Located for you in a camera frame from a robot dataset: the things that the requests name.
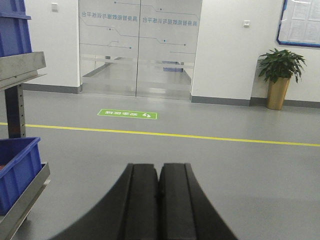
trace safety exit floor sticker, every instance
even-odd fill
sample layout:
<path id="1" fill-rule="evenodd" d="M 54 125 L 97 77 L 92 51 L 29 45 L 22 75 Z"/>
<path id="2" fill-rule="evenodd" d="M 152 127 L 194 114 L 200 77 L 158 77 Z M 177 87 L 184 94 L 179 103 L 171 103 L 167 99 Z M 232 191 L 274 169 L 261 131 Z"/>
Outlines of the safety exit floor sticker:
<path id="1" fill-rule="evenodd" d="M 157 112 L 147 112 L 147 111 L 101 109 L 98 115 L 110 116 L 110 117 L 134 118 L 134 119 L 152 119 L 152 120 L 158 119 Z"/>

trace glass door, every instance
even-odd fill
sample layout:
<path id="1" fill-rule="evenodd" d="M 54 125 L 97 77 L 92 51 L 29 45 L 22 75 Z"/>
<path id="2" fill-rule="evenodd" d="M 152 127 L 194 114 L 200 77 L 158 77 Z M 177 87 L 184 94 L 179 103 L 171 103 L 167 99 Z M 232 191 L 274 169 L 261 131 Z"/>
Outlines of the glass door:
<path id="1" fill-rule="evenodd" d="M 202 0 L 141 0 L 137 92 L 189 100 Z"/>
<path id="2" fill-rule="evenodd" d="M 84 93 L 136 96 L 140 0 L 79 0 Z"/>
<path id="3" fill-rule="evenodd" d="M 84 93 L 189 100 L 202 0 L 79 0 Z"/>

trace yellow floor line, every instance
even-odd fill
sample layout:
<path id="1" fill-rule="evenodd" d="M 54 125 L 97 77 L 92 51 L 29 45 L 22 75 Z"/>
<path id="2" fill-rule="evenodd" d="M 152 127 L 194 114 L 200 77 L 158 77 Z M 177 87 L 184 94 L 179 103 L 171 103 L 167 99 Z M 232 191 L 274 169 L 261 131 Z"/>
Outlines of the yellow floor line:
<path id="1" fill-rule="evenodd" d="M 8 125 L 6 122 L 0 122 L 0 126 Z M 276 145 L 291 145 L 291 146 L 305 146 L 305 147 L 320 147 L 320 144 L 303 143 L 303 142 L 286 142 L 286 141 L 265 141 L 254 139 L 241 139 L 241 138 L 227 138 L 227 137 L 214 137 L 214 136 L 198 136 L 198 135 L 185 135 L 173 133 L 160 133 L 160 132 L 147 132 L 147 131 L 126 131 L 126 130 L 113 130 L 113 129 L 100 129 L 100 128 L 83 128 L 83 127 L 69 127 L 69 126 L 50 126 L 50 125 L 36 125 L 26 124 L 29 128 L 42 128 L 42 129 L 61 129 L 61 130 L 77 130 L 89 132 L 105 132 L 105 133 L 118 133 L 118 134 L 139 134 L 149 136 L 165 136 L 176 138 L 190 138 L 190 139 L 206 139 L 217 141 L 241 142 L 241 143 L 258 143 L 258 144 L 276 144 Z"/>

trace metal shelf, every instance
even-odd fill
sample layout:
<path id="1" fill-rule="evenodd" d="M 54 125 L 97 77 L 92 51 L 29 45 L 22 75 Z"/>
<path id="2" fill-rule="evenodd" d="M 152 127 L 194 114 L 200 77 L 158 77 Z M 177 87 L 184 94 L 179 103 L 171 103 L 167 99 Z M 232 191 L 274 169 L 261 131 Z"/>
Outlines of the metal shelf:
<path id="1" fill-rule="evenodd" d="M 0 216 L 1 240 L 11 240 L 15 235 L 40 194 L 49 184 L 50 180 L 47 180 L 49 175 L 49 164 L 43 163 L 40 172 L 35 176 L 9 212 L 5 216 Z"/>
<path id="2" fill-rule="evenodd" d="M 0 91 L 5 91 L 5 105 L 9 138 L 26 136 L 23 85 L 38 78 L 37 70 L 46 67 L 44 53 L 32 52 L 0 57 Z M 28 216 L 31 208 L 50 180 L 48 163 L 32 180 L 5 216 L 0 216 L 0 240 L 10 240 Z"/>
<path id="3" fill-rule="evenodd" d="M 0 90 L 43 76 L 37 70 L 45 67 L 43 51 L 0 57 Z"/>

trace gold planter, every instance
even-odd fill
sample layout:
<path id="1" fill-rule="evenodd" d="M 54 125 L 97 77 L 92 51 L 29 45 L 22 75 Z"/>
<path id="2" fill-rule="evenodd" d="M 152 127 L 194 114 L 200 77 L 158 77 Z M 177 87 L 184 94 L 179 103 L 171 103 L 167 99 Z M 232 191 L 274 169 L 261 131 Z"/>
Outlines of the gold planter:
<path id="1" fill-rule="evenodd" d="M 269 81 L 268 98 L 266 100 L 268 109 L 282 109 L 289 83 L 290 79 L 287 77 L 279 77 L 275 83 Z"/>

